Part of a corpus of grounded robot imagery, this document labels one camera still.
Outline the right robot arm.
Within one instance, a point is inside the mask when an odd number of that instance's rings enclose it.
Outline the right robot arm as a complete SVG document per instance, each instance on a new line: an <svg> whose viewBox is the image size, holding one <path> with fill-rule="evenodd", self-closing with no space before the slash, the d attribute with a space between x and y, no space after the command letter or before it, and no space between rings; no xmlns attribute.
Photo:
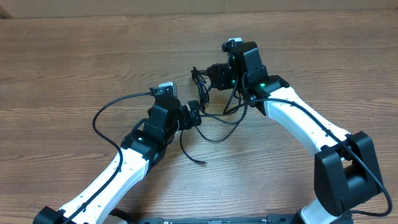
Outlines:
<svg viewBox="0 0 398 224"><path fill-rule="evenodd" d="M314 158L316 198L290 219L291 223L352 223L355 207L373 197L390 196L382 183L373 140L364 132L351 134L306 104L278 75L269 75L255 42L240 38L223 43L226 63L206 70L213 88L231 89L240 107L257 108L281 124Z"/></svg>

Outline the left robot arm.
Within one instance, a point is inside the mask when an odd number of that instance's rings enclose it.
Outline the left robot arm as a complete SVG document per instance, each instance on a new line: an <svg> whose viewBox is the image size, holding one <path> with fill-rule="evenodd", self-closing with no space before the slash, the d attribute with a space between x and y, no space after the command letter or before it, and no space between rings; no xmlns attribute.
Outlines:
<svg viewBox="0 0 398 224"><path fill-rule="evenodd" d="M118 152L109 166L60 209L41 209L33 223L104 223L129 189L164 157L174 134L200 124L199 102L182 105L174 95L157 95L148 117L117 145Z"/></svg>

